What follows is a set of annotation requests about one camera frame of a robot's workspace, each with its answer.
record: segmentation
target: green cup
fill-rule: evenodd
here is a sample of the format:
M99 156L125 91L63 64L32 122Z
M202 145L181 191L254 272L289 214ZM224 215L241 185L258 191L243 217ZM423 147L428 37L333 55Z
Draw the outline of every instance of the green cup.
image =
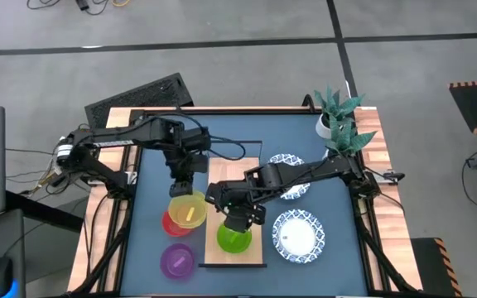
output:
M241 253L248 249L252 242L252 231L246 233L235 232L226 228L222 223L216 233L216 240L225 252Z

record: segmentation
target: artificial plant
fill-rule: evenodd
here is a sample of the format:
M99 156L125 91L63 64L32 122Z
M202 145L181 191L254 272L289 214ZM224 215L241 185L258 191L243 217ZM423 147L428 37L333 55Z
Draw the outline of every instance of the artificial plant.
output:
M323 113L322 117L324 117L325 121L328 122L329 119L336 118L340 126L345 126L346 124L353 122L352 118L346 116L353 112L354 109L362 103L363 97L362 95L349 98L340 104L340 91L338 90L332 94L332 89L330 87L327 87L327 100L323 99L321 92L318 90L314 90L314 96L316 97L316 100L321 103L321 110Z
M340 123L335 117L329 118L330 140L326 139L326 146L342 156L353 156L362 150L377 132L367 132L357 135L356 127L344 125L340 129Z

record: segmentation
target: yellow cup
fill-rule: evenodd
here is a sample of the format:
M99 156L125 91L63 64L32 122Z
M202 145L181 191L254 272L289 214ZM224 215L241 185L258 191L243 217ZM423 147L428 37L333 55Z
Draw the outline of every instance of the yellow cup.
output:
M205 196L197 190L192 195L181 195L171 199L169 215L172 221L181 228L199 227L207 216Z

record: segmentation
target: concrete floor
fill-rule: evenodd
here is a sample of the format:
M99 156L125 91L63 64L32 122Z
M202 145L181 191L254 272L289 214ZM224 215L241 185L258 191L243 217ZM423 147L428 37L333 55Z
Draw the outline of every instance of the concrete floor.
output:
M344 36L477 32L477 1L335 5ZM332 36L323 0L132 0L123 8L108 5L99 17L79 12L70 0L39 11L28 10L25 1L0 0L0 50ZM446 87L477 80L477 39L346 47L357 89L367 94L364 104L378 107L393 166L407 174L400 192L410 234L443 238L464 295L477 296L477 207L460 183L464 159L477 151L477 136ZM85 105L175 72L199 106L296 105L326 84L345 88L335 44L2 55L7 146L50 151L60 136L86 121ZM41 170L46 162L44 156L9 152L7 173ZM467 172L466 183L477 199L477 171ZM70 209L83 195L70 189L45 202ZM27 280L55 274L29 283L29 297L65 290L77 237L50 227L31 233Z

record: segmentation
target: patterned plate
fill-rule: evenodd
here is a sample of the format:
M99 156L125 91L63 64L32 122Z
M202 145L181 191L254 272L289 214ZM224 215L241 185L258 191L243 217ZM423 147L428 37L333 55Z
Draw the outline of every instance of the patterned plate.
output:
M323 252L325 233L320 221L310 212L292 209L279 215L273 223L272 241L282 257L306 264Z
M277 154L276 156L272 156L268 162L271 163L279 163L284 162L290 166L299 166L304 164L305 162L292 154ZM311 187L310 183L305 183L302 185L294 185L292 186L286 193L281 195L282 199L297 199L301 197L306 191Z

